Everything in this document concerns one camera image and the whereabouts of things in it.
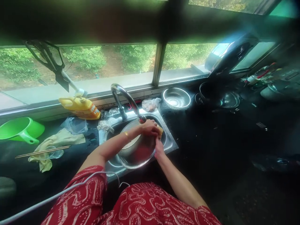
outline yellow bottle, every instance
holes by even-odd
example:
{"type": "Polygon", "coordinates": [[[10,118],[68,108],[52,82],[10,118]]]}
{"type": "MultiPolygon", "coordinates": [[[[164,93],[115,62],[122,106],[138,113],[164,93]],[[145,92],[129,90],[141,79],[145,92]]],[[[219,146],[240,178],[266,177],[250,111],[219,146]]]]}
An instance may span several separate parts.
{"type": "Polygon", "coordinates": [[[61,105],[81,119],[94,120],[100,118],[100,112],[95,105],[86,98],[59,98],[61,105]]]}

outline chopsticks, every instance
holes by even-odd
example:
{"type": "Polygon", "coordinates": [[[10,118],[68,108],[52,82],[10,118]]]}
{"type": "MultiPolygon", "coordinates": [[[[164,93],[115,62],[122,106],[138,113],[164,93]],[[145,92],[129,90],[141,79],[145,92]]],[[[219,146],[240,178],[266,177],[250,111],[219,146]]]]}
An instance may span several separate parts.
{"type": "Polygon", "coordinates": [[[55,151],[58,151],[58,150],[63,150],[63,149],[69,148],[70,146],[71,145],[63,146],[63,147],[59,147],[59,148],[54,148],[54,149],[49,149],[49,150],[44,150],[44,151],[40,151],[40,152],[32,152],[32,153],[16,156],[15,158],[22,158],[22,157],[39,155],[39,154],[43,154],[43,153],[55,152],[55,151]]]}

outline sponge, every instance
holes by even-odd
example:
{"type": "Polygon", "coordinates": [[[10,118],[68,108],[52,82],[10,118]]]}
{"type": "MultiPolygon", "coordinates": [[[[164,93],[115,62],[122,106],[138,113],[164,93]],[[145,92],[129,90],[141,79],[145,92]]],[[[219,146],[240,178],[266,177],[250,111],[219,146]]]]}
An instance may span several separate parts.
{"type": "Polygon", "coordinates": [[[161,139],[163,135],[163,129],[159,125],[157,125],[157,128],[159,129],[158,138],[161,139]]]}

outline red patterned dress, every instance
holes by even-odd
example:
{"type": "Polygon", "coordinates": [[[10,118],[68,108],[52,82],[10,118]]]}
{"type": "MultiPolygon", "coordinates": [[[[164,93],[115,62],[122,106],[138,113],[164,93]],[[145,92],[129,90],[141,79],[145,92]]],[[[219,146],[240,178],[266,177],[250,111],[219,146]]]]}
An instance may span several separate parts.
{"type": "MultiPolygon", "coordinates": [[[[85,181],[97,171],[103,171],[103,167],[92,166],[82,170],[66,188],[85,181]]],[[[85,185],[62,195],[42,225],[221,225],[207,207],[194,209],[153,183],[138,183],[126,188],[113,210],[102,215],[102,199],[106,188],[106,174],[94,175],[85,185]]]]}

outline hand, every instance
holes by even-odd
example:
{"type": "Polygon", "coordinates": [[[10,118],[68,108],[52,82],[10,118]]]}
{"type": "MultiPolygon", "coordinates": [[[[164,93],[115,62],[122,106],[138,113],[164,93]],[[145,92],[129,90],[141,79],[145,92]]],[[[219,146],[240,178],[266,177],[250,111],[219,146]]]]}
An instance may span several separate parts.
{"type": "Polygon", "coordinates": [[[158,136],[159,129],[157,123],[154,120],[148,119],[145,123],[140,125],[140,132],[144,135],[158,136]]]}
{"type": "Polygon", "coordinates": [[[166,154],[165,154],[165,151],[163,150],[163,144],[162,144],[162,142],[159,140],[159,138],[156,137],[156,146],[155,146],[155,154],[154,154],[154,157],[155,157],[156,159],[158,159],[158,158],[160,158],[160,157],[162,157],[162,156],[164,156],[164,155],[166,155],[166,154]]]}

